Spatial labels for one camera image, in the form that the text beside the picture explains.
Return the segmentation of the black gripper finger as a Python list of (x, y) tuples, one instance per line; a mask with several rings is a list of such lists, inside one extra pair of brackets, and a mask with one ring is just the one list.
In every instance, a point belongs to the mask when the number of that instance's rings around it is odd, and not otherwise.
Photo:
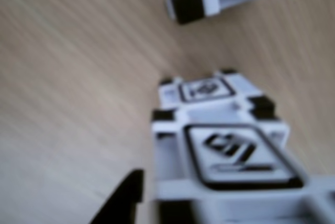
[(142, 202), (144, 170), (132, 170), (105, 201), (91, 223), (135, 223), (137, 204)]

